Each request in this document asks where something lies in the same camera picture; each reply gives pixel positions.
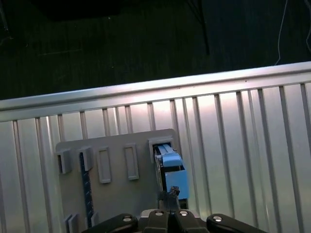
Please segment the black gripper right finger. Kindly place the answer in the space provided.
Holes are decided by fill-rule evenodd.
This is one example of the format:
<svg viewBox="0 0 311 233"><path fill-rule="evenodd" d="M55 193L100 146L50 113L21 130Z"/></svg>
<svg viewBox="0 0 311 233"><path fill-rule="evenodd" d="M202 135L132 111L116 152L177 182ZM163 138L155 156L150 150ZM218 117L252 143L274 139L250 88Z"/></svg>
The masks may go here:
<svg viewBox="0 0 311 233"><path fill-rule="evenodd" d="M263 230L223 214L212 214L205 221L189 210L178 208L174 220L181 233L262 233Z"/></svg>

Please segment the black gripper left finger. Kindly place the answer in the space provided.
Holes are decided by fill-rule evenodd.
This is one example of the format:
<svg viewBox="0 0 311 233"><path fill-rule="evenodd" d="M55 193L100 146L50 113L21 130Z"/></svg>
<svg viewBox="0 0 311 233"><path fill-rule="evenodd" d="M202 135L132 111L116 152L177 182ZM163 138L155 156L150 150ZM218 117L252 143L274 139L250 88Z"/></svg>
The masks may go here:
<svg viewBox="0 0 311 233"><path fill-rule="evenodd" d="M166 233L170 211L165 207L169 193L158 194L158 208L147 210L146 215L137 218L131 214L119 214L87 230L86 233Z"/></svg>

